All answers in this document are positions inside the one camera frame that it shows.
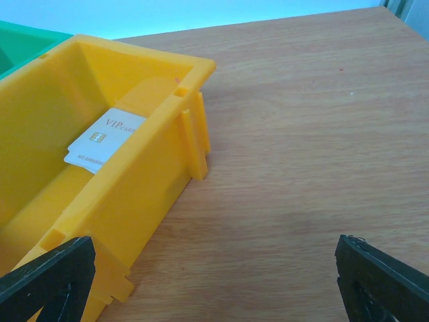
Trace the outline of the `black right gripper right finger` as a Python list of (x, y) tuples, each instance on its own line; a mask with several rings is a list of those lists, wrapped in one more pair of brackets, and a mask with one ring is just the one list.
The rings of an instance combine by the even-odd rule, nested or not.
[(351, 235), (334, 255), (349, 321), (428, 320), (427, 275)]

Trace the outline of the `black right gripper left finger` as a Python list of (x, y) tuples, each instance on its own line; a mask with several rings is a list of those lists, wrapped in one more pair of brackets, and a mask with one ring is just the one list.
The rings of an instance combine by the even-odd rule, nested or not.
[(1, 277), (1, 320), (80, 321), (95, 277), (95, 247), (74, 237)]

